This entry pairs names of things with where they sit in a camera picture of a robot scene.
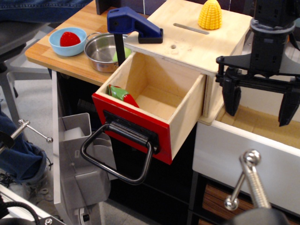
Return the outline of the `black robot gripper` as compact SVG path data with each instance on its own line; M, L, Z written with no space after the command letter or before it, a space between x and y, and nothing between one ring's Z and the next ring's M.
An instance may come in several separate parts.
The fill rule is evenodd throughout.
M241 99L241 87L287 92L283 95L279 126L289 125L300 105L300 66L285 56L300 17L298 0L257 0L250 21L253 33L251 53L220 56L216 81L223 88L225 110L234 116Z

